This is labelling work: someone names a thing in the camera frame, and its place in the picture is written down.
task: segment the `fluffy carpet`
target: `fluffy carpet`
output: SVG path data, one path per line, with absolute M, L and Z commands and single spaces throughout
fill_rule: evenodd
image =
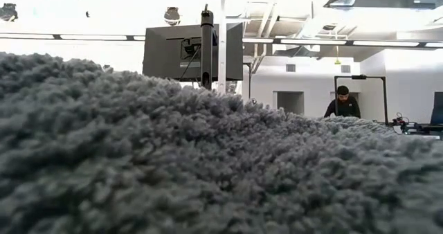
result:
M 443 145 L 0 54 L 0 233 L 443 233 Z

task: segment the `computer monitor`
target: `computer monitor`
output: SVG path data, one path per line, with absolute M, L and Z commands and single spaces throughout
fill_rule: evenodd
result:
M 226 80 L 243 80 L 243 25 L 227 24 L 226 29 Z M 200 43 L 200 25 L 147 28 L 143 74 L 180 82 L 200 81 L 200 51 L 190 63 Z M 218 81 L 218 44 L 213 46 L 213 81 Z

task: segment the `white column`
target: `white column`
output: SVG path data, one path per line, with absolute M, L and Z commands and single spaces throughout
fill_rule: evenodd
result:
M 221 94 L 226 93 L 226 12 L 225 0 L 220 0 L 220 23 L 219 23 L 219 74 L 217 90 Z

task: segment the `dark hair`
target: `dark hair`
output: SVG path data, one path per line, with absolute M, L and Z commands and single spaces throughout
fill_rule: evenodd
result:
M 342 96 L 345 96 L 345 95 L 347 95 L 349 93 L 349 89 L 346 87 L 346 86 L 339 86 L 338 88 L 337 88 L 337 94 L 338 95 L 342 95 Z

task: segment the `black shirt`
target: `black shirt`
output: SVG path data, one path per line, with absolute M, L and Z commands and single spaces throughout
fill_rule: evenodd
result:
M 325 117 L 330 117 L 335 114 L 335 99 L 327 107 Z M 338 116 L 354 116 L 360 118 L 360 108 L 357 100 L 349 96 L 346 101 L 338 100 Z

